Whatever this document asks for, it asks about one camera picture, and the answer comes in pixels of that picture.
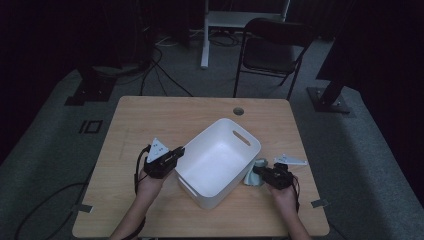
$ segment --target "forearm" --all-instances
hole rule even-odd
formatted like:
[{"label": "forearm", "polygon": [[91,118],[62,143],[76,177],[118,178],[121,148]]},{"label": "forearm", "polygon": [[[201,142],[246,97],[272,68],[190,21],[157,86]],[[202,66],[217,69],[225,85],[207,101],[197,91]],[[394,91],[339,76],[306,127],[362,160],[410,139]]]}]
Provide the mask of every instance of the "forearm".
[{"label": "forearm", "polygon": [[292,240],[312,239],[296,212],[281,215]]},{"label": "forearm", "polygon": [[138,195],[110,239],[120,240],[132,234],[142,223],[152,202],[153,200]]}]

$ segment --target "tripod base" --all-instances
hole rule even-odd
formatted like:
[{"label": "tripod base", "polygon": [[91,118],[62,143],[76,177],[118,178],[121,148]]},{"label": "tripod base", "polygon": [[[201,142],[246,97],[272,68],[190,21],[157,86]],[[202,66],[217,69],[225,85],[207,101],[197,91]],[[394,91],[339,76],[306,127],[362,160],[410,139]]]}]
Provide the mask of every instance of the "tripod base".
[{"label": "tripod base", "polygon": [[317,112],[332,112],[343,114],[349,114],[351,112],[341,95],[337,97],[334,103],[327,105],[322,104],[320,101],[322,94],[326,90],[325,88],[308,87],[306,90],[308,91],[309,97],[311,98],[315,111]]},{"label": "tripod base", "polygon": [[116,83],[115,78],[100,79],[99,86],[89,89],[86,82],[81,81],[74,96],[68,97],[65,106],[83,106],[85,102],[107,102]]}]

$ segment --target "bin handle hole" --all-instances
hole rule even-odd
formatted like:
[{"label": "bin handle hole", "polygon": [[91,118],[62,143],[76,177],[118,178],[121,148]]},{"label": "bin handle hole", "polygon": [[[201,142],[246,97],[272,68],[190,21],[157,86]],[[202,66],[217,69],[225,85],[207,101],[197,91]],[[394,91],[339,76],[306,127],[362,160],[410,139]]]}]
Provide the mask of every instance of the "bin handle hole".
[{"label": "bin handle hole", "polygon": [[250,142],[244,138],[240,133],[236,132],[235,130],[233,130],[233,134],[238,137],[242,142],[244,142],[247,146],[250,146]]}]

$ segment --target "black cable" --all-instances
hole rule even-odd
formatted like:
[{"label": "black cable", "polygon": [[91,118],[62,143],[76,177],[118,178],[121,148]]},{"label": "black cable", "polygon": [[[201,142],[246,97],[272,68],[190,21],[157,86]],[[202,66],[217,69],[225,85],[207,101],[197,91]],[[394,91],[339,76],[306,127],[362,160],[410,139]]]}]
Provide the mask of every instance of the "black cable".
[{"label": "black cable", "polygon": [[124,70],[118,73],[105,73],[102,72],[100,70],[96,70],[96,72],[99,74],[99,76],[101,77],[106,77],[106,78],[121,78],[121,77],[127,77],[127,76],[136,76],[140,73],[142,73],[144,71],[144,69],[142,69],[140,66],[128,69],[128,70]]},{"label": "black cable", "polygon": [[156,77],[158,79],[160,87],[162,88],[163,93],[165,94],[165,96],[168,96],[168,93],[166,93],[165,87],[163,86],[162,81],[160,80],[159,73],[156,68],[155,68],[155,72],[156,72]]},{"label": "black cable", "polygon": [[[91,177],[91,175],[93,174],[93,171],[94,171],[94,167],[91,169],[91,171],[90,171],[90,174],[87,176],[87,178],[86,178],[86,180],[85,180],[85,182],[80,182],[80,183],[73,183],[73,184],[70,184],[70,185],[67,185],[67,186],[65,186],[65,187],[63,187],[63,188],[61,188],[61,189],[59,189],[59,190],[57,190],[56,192],[54,192],[53,194],[51,194],[49,197],[47,197],[44,201],[42,201],[41,203],[39,203],[35,208],[33,208],[26,216],[25,216],[25,218],[22,220],[22,222],[19,224],[19,226],[18,226],[18,229],[16,230],[16,232],[15,232],[15,237],[14,237],[14,239],[15,240],[19,240],[19,234],[20,234],[20,232],[21,232],[21,229],[23,228],[23,226],[25,225],[25,223],[28,221],[28,219],[40,208],[40,207],[42,207],[46,202],[48,202],[50,199],[52,199],[53,197],[55,197],[57,194],[59,194],[59,193],[61,193],[61,192],[63,192],[64,190],[66,190],[66,189],[68,189],[68,188],[71,188],[71,187],[75,187],[75,186],[87,186],[88,185],[88,181],[89,181],[89,179],[90,179],[90,177]],[[75,204],[74,205],[78,205],[79,204],[79,202],[80,202],[80,200],[81,200],[81,197],[82,197],[82,194],[84,193],[84,188],[81,188],[81,190],[80,190],[80,193],[79,193],[79,195],[78,195],[78,198],[76,199],[76,201],[75,201]],[[54,237],[65,225],[66,225],[66,223],[69,221],[69,219],[71,218],[71,216],[72,216],[72,214],[73,214],[74,212],[73,211],[71,211],[69,214],[68,214],[68,216],[66,217],[66,219],[62,222],[62,224],[58,227],[58,228],[56,228],[56,230],[53,232],[53,233],[51,233],[47,238],[44,238],[45,240],[48,240],[48,239],[51,239],[52,237]]]},{"label": "black cable", "polygon": [[297,177],[296,176],[293,176],[293,178],[294,179],[296,179],[296,182],[297,182],[297,188],[296,188],[296,185],[294,184],[294,183],[292,183],[292,187],[293,187],[293,190],[294,190],[294,192],[295,192],[295,194],[296,194],[296,212],[299,212],[299,207],[300,207],[300,204],[299,204],[299,196],[300,196],[300,184],[299,184],[299,180],[297,179]]},{"label": "black cable", "polygon": [[177,81],[175,81],[166,71],[165,71],[165,69],[163,69],[160,65],[159,65],[159,62],[160,62],[160,60],[162,59],[162,56],[163,56],[163,53],[162,53],[162,51],[159,49],[159,48],[157,48],[157,47],[154,47],[154,49],[156,50],[156,51],[158,51],[158,53],[159,53],[159,60],[157,60],[157,61],[155,61],[154,59],[151,59],[152,60],[152,62],[153,62],[153,65],[150,67],[150,69],[146,72],[146,74],[144,75],[144,77],[143,77],[143,80],[142,80],[142,82],[141,82],[141,88],[140,88],[140,96],[143,96],[143,89],[144,89],[144,87],[145,87],[145,82],[146,82],[146,78],[147,78],[147,76],[148,76],[148,74],[150,73],[150,71],[153,69],[153,68],[155,68],[156,66],[157,67],[159,67],[159,69],[168,77],[168,79],[169,80],[171,80],[175,85],[177,85],[179,88],[181,88],[184,92],[186,92],[190,97],[193,97],[193,95],[189,92],[189,91],[187,91],[187,89],[185,89],[183,86],[181,86]]},{"label": "black cable", "polygon": [[146,217],[143,218],[143,221],[140,223],[140,225],[137,227],[137,229],[133,233],[131,233],[127,237],[123,238],[122,240],[131,240],[131,239],[137,237],[138,234],[141,232],[141,230],[143,230],[144,224],[146,224]]},{"label": "black cable", "polygon": [[135,167],[135,173],[134,173],[134,191],[135,191],[135,194],[137,194],[138,184],[144,178],[147,177],[147,175],[146,175],[146,176],[142,177],[141,179],[138,179],[138,176],[140,175],[140,161],[141,161],[141,157],[143,156],[144,153],[149,152],[150,151],[150,148],[151,148],[151,145],[150,144],[147,145],[147,147],[143,148],[143,150],[141,150],[141,152],[140,152],[140,154],[138,155],[138,158],[137,158],[137,165]]},{"label": "black cable", "polygon": [[[223,43],[217,40],[213,40],[213,38],[216,37],[226,37],[229,38],[232,42],[231,43]],[[229,33],[220,32],[220,35],[212,35],[209,37],[209,42],[213,45],[220,46],[220,47],[235,47],[240,45],[240,39],[234,35]]]}]

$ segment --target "desk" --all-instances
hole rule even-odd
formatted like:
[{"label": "desk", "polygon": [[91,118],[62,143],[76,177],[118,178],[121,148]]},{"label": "desk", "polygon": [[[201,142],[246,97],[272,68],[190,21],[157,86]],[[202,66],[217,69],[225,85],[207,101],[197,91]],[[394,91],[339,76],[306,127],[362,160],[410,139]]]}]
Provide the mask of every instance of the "desk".
[{"label": "desk", "polygon": [[202,61],[200,67],[208,68],[209,65],[209,26],[211,27],[232,27],[244,28],[244,26],[254,18],[270,18],[285,21],[287,9],[290,0],[284,0],[283,11],[281,14],[275,13],[253,13],[253,12],[228,12],[228,11],[209,11],[209,0],[205,0],[205,19],[204,19],[204,39]]},{"label": "desk", "polygon": [[[244,114],[233,113],[235,107]],[[136,159],[157,137],[168,148],[184,146],[220,118],[240,124],[262,144],[258,157],[272,161],[287,155],[306,160],[289,103],[279,99],[122,97],[100,152],[79,212],[76,237],[109,236],[135,198]],[[311,235],[329,232],[309,165],[290,166],[299,177],[299,216]],[[287,229],[265,186],[240,183],[216,208],[201,209],[178,185],[173,172],[147,213],[143,237],[254,237],[287,236]]]}]

